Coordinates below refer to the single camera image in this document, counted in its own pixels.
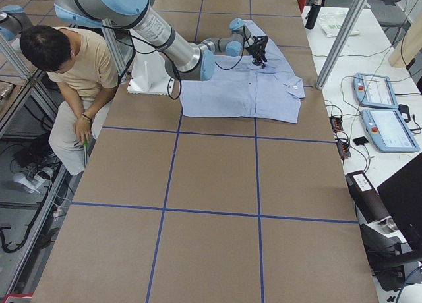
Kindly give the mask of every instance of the man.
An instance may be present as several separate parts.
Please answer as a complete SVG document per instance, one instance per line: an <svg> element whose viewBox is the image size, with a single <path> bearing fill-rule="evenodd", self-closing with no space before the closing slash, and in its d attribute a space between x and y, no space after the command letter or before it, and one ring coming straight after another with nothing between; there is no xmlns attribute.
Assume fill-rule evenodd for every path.
<svg viewBox="0 0 422 303"><path fill-rule="evenodd" d="M39 25L22 33L20 49L57 83L65 99L49 143L68 172L77 175L84 170L83 144L98 137L117 90L106 41L89 30Z"/></svg>

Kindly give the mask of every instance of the black hair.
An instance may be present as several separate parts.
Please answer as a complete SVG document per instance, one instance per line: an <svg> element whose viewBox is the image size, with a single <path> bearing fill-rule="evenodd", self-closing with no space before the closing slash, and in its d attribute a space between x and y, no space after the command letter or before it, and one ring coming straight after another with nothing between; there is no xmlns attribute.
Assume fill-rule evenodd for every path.
<svg viewBox="0 0 422 303"><path fill-rule="evenodd" d="M33 26L20 37L20 50L37 68L55 72L71 58L71 44L64 33L47 25Z"/></svg>

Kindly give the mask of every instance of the black monitor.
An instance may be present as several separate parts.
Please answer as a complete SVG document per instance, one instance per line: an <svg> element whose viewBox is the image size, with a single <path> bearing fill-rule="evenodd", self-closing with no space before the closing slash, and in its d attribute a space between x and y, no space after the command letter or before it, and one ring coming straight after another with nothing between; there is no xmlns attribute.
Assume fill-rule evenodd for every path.
<svg viewBox="0 0 422 303"><path fill-rule="evenodd" d="M422 153L385 180L378 193L413 250L422 250Z"/></svg>

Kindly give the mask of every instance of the black bottle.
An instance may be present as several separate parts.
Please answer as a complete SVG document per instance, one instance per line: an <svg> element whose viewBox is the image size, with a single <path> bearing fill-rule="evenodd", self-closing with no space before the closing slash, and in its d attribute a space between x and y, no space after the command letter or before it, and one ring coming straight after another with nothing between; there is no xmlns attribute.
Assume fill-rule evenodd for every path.
<svg viewBox="0 0 422 303"><path fill-rule="evenodd" d="M311 5L311 9L309 10L308 15L306 16L307 21L305 27L309 30L312 30L315 26L319 10L321 9L321 3L322 0L315 0L314 3Z"/></svg>

